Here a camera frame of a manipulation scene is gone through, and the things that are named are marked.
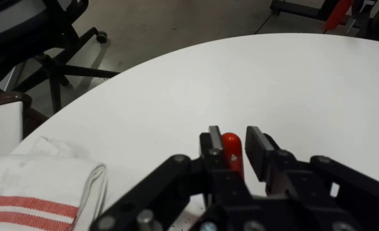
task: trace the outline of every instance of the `gray floor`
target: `gray floor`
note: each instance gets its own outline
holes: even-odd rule
[[[319,6],[321,0],[294,0]],[[78,32],[92,25],[106,30],[107,45],[91,39],[74,59],[75,65],[123,72],[142,61],[177,48],[205,41],[255,33],[270,15],[270,0],[91,0],[87,11],[74,24]],[[260,33],[321,32],[323,23],[282,12],[271,16]],[[24,74],[37,64],[28,61]],[[63,87],[66,105],[101,78],[70,77],[72,87]],[[51,115],[47,82],[28,92],[33,106]]]

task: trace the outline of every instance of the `black chair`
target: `black chair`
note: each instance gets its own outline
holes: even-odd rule
[[[61,107],[60,84],[65,74],[110,78],[116,72],[66,65],[72,56],[92,37],[107,41],[96,28],[78,36],[73,21],[87,9],[88,0],[0,0],[0,80],[14,65],[34,57],[42,66],[20,82],[14,91],[25,92],[45,79],[50,80],[52,107]],[[64,50],[51,57],[51,47]]]

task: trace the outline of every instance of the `white towel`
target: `white towel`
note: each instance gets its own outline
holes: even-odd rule
[[[40,138],[23,155],[0,156],[0,229],[88,229],[101,213],[106,168]]]

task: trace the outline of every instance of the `red stripe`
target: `red stripe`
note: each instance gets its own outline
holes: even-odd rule
[[[24,196],[0,196],[0,206],[22,206],[75,218],[77,206]]]
[[[0,222],[15,223],[49,231],[68,231],[72,227],[70,223],[14,211],[0,211]]]

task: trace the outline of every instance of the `chair base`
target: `chair base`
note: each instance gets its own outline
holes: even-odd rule
[[[37,56],[36,60],[42,66],[33,74],[31,74],[28,78],[25,78],[23,82],[20,82],[17,87],[14,87],[14,91],[25,92],[33,88],[34,86],[40,84],[45,79],[49,79],[52,109],[54,111],[59,111],[61,109],[60,84],[69,84],[69,80],[66,79],[65,74],[102,78],[110,78],[116,75],[118,72],[65,65],[65,63],[68,63],[92,36],[96,36],[100,43],[106,42],[106,33],[98,32],[96,28],[91,28],[83,36],[79,37],[75,45],[63,50],[55,57],[51,57],[45,54]]]

